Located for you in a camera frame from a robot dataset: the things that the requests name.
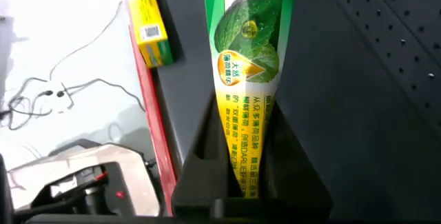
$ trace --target black metal shelf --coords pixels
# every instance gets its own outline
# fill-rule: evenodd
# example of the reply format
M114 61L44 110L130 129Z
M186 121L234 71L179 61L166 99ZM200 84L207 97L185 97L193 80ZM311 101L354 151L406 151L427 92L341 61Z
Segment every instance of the black metal shelf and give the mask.
M204 1L160 4L176 31L176 63L158 84L179 171L214 93L212 65ZM441 218L440 8L296 0L276 100L331 193L332 218Z

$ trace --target mint leaf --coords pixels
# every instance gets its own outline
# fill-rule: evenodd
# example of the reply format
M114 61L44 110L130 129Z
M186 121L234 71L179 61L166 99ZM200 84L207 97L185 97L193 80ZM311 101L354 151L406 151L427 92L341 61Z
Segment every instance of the mint leaf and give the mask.
M281 0L242 0L232 6L219 21L214 33L218 52L234 50L251 59L268 44L279 18ZM241 33L248 21L254 21L257 34L250 38Z
M267 83L278 74L278 55L274 47L268 43L264 45L260 53L251 59L253 63L264 68L265 71L247 79L253 83Z

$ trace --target yellow packaging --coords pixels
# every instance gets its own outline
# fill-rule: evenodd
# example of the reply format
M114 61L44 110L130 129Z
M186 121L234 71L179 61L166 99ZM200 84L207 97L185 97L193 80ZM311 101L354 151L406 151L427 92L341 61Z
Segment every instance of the yellow packaging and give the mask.
M173 62L156 0L128 0L136 44L148 68Z
M294 0L205 0L214 86L229 158L246 198L259 197L265 129L288 46Z

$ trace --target barcode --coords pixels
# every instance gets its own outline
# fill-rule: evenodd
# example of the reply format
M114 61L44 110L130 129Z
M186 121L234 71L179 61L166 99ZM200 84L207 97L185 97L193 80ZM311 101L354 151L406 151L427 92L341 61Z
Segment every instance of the barcode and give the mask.
M158 25L144 26L141 28L141 39L143 41L149 41L161 37L161 31Z

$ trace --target red strip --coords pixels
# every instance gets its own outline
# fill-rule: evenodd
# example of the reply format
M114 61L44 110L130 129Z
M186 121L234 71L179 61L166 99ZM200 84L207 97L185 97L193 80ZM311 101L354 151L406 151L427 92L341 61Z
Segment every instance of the red strip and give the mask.
M125 9L129 10L127 0L124 1ZM138 71L139 82L141 84L141 91L143 93L145 109L147 112L147 120L150 127L150 135L152 136L154 153L158 163L159 177L161 179L161 186L164 192L165 202L170 216L172 215L172 193L176 186L176 177L174 175L172 160L168 150L167 139L165 137L163 121L161 112L156 98L154 89L154 82L150 71L144 62L144 59L139 52L136 44L136 38L133 31L132 17L130 11L127 11L130 20L130 38L132 40L132 47L134 51L136 70Z
M104 178L105 176L107 176L107 172L104 172L104 173L96 176L95 181L99 181L100 179Z

